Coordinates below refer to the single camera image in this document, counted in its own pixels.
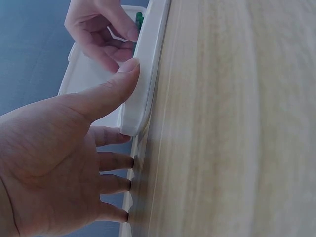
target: gray floor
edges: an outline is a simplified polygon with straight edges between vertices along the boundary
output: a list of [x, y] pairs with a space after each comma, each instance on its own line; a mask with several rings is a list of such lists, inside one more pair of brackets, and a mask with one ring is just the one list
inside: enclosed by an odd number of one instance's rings
[[[69, 0], [0, 0], [0, 115], [57, 95], [73, 40], [64, 28]], [[148, 0], [122, 0], [147, 6]], [[102, 148], [130, 153], [131, 144]], [[114, 172], [126, 176], [126, 171]], [[102, 196], [122, 206], [123, 194]], [[68, 237], [117, 237], [119, 224], [96, 222]]]

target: green object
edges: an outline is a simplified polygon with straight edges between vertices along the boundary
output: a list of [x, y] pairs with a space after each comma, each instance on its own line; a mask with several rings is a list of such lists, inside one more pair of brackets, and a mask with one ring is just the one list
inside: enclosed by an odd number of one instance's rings
[[144, 22], [143, 13], [137, 12], [137, 13], [136, 13], [136, 20], [135, 20], [135, 23], [136, 23], [137, 28], [138, 28], [139, 30], [142, 28], [143, 22]]

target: white plastic container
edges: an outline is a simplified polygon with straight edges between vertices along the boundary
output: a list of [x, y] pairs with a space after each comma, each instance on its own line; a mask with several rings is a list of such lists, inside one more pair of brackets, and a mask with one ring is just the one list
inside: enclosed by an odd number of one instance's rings
[[[130, 98], [115, 111], [94, 122], [94, 126], [120, 127], [122, 134], [136, 136], [147, 124], [169, 5], [170, 0], [150, 0], [147, 9], [123, 6], [133, 20], [137, 12], [142, 12], [145, 16], [134, 53], [134, 57], [140, 60], [141, 72]], [[69, 64], [59, 95], [76, 93], [97, 86], [105, 83], [112, 76], [98, 63], [86, 57], [76, 44], [68, 60]]]

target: light wood grain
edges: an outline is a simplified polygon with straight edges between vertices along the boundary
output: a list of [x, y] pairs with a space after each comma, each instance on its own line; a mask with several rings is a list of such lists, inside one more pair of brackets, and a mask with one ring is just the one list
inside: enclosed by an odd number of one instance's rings
[[172, 0], [146, 136], [132, 236], [316, 236], [316, 1]]

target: wrist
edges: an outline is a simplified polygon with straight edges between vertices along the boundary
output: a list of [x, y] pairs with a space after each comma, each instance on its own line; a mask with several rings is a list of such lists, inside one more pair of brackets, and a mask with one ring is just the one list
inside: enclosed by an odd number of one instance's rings
[[13, 209], [6, 187], [0, 177], [0, 233], [4, 237], [18, 237]]

